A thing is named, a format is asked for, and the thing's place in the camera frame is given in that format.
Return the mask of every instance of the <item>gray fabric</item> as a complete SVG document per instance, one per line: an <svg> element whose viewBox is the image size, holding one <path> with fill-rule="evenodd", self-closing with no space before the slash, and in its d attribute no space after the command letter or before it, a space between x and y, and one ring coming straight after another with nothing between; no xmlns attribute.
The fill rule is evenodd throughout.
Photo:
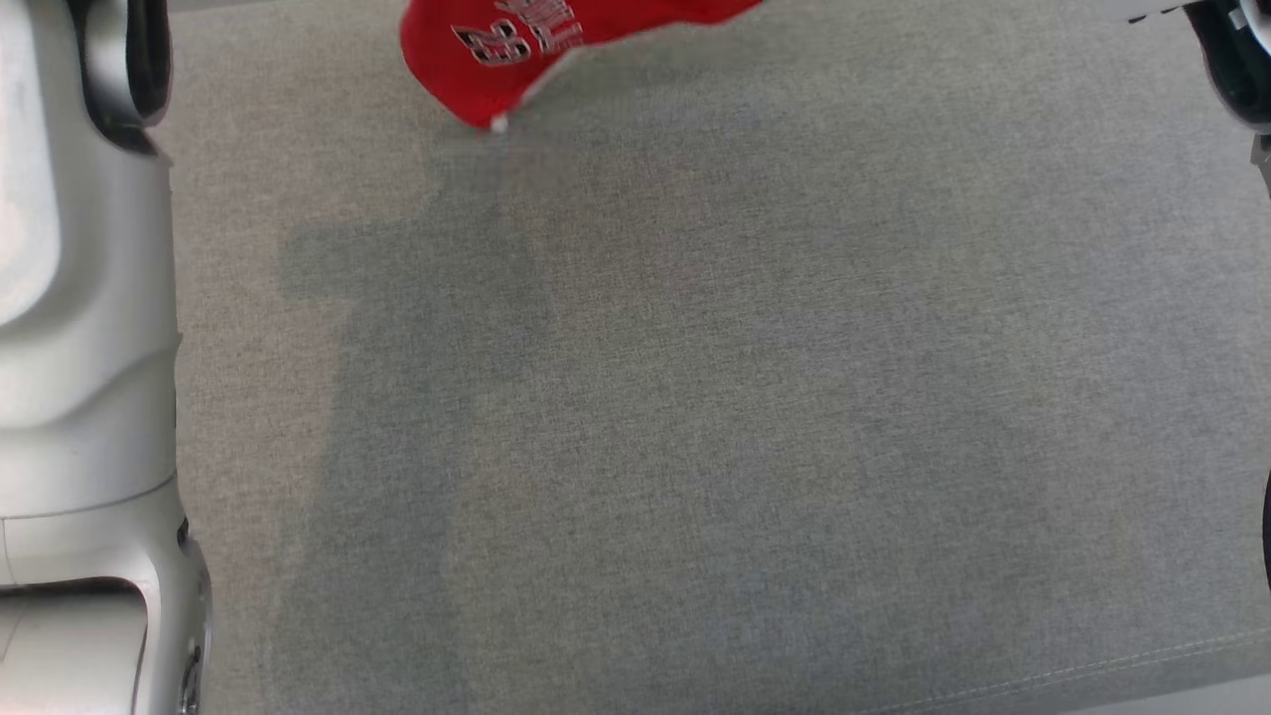
<svg viewBox="0 0 1271 715"><path fill-rule="evenodd" d="M1271 671L1271 225L1176 15L777 0L507 136L179 14L212 712L1032 712Z"/></svg>

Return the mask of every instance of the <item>red garment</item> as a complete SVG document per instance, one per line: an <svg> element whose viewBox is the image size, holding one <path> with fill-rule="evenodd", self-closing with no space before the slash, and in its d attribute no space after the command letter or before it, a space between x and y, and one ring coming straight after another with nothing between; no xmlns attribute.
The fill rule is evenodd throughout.
<svg viewBox="0 0 1271 715"><path fill-rule="evenodd" d="M760 0L411 0L402 52L463 121L489 127L566 50L671 23L724 22Z"/></svg>

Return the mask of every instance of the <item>stitching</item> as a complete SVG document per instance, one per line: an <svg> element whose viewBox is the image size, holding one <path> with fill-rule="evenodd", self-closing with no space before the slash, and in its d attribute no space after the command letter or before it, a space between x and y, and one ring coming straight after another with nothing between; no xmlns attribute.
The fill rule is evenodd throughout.
<svg viewBox="0 0 1271 715"><path fill-rule="evenodd" d="M988 692L988 691L991 691L991 690L1008 688L1010 686L1018 686L1018 685L1023 685L1023 683L1032 683L1035 681L1041 681L1041 679L1051 678L1051 677L1055 677L1055 676L1066 676L1069 673L1077 673L1079 671L1089 671L1092 668L1102 668L1103 665L1113 665L1113 664L1117 664L1117 663L1125 663L1127 660L1138 660L1140 658L1148 658L1148 657L1152 657L1152 655L1160 655L1163 653L1174 653L1174 652L1178 652L1178 650L1186 650L1188 648L1197 648L1197 646L1202 646L1202 645L1225 644L1225 643L1230 643L1230 641L1234 641L1234 640L1248 639L1251 636L1261 636L1261 635L1265 635L1265 634L1271 634L1271 626L1265 627L1265 629L1256 629L1256 630L1252 630L1252 631L1243 631L1243 632L1239 632L1239 634L1234 634L1234 635L1229 635L1229 636L1221 636L1221 638L1216 638L1216 639L1199 640L1199 641L1195 641L1195 643L1185 643L1182 645L1174 645L1174 646L1171 646L1171 648L1162 648L1162 649L1158 649L1158 650L1148 650L1145 653L1138 653L1135 655L1126 655L1124 658L1112 658L1110 660L1099 660L1098 663L1088 663L1085 665L1077 665L1074 668L1064 668L1064 669L1060 669L1060 671L1051 671L1049 673L1042 673L1040 676L1030 676L1027 678L1021 678L1018 681L1007 681L1004 683L996 683L996 685L991 685L991 686L981 686L981 687L976 687L976 688L958 691L958 692L955 692L955 693L937 695L937 696L933 696L933 697L925 697L923 700L911 700L909 702L900 702L900 704L896 704L896 705L887 705L885 707L874 707L873 710L854 710L854 711L849 712L848 715L881 715L882 712L891 712L894 710L904 710L906 707L914 707L914 706L918 706L918 705L927 705L929 702L937 702L937 701L943 701L943 700L953 700L953 698L958 698L958 697L967 696L967 695L976 695L976 693ZM1111 672L1115 672L1115 671L1118 671L1118 669L1122 669L1122 668L1116 668L1116 669L1112 669L1112 671L1102 671L1102 672L1111 673ZM1065 679L1057 681L1057 682L1066 682L1066 681L1070 681L1070 679L1074 679L1074 678L1065 678ZM1043 685L1047 685L1047 683L1040 683L1040 685L1030 686L1030 687L1041 687Z"/></svg>
<svg viewBox="0 0 1271 715"><path fill-rule="evenodd" d="M1221 645L1215 645L1213 648L1206 648L1205 650L1197 650L1195 653L1181 653L1178 655L1167 655L1164 658L1158 658L1155 660L1145 660L1143 663L1131 663L1129 665L1121 665L1118 668L1110 668L1107 671L1097 671L1094 673L1082 673L1079 676L1071 676L1071 677L1068 677L1068 678L1060 678L1057 681L1050 681L1049 683L1035 683L1035 685L1026 686L1026 687L1022 687L1022 688L1008 690L1008 691L1003 691L1003 692L994 692L994 693L989 693L989 695L981 695L979 697L969 697L966 700L958 700L956 702L941 702L941 704L937 704L937 705L930 705L930 706L924 707L921 710L914 710L913 715L918 715L919 712L932 712L932 711L939 710L942 707L952 707L955 705L963 705L963 704L967 704L967 702L975 702L976 700L991 700L994 697L1003 697L1003 696L1007 696L1007 695L1016 695L1016 693L1027 692L1027 691L1031 691L1031 690L1038 690L1038 688L1043 688L1043 687L1049 687L1049 686L1056 686L1056 685L1060 685L1060 683L1069 683L1069 682L1073 682L1073 681L1079 681L1082 678L1093 678L1096 676L1106 676L1108 673L1116 673L1118 671L1130 671L1132 668L1145 668L1148 665L1155 665L1158 663L1166 663L1166 662L1169 662L1169 660L1182 660L1185 658L1195 658L1197 655L1207 655L1210 653L1218 653L1220 650L1232 650L1232 649L1235 649L1235 648L1244 648L1244 646L1249 646L1249 645L1254 645L1254 644L1260 644L1260 643L1266 643L1266 641L1271 641L1271 635L1263 635L1263 636L1260 636L1260 638L1246 640L1243 643L1224 643Z"/></svg>

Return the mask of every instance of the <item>red shirt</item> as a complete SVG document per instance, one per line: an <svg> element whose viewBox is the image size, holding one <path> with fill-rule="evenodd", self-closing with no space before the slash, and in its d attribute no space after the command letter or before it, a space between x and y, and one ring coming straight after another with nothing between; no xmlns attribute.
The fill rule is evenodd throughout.
<svg viewBox="0 0 1271 715"><path fill-rule="evenodd" d="M671 23L724 22L760 0L411 0L402 52L416 79L482 128L566 50Z"/></svg>

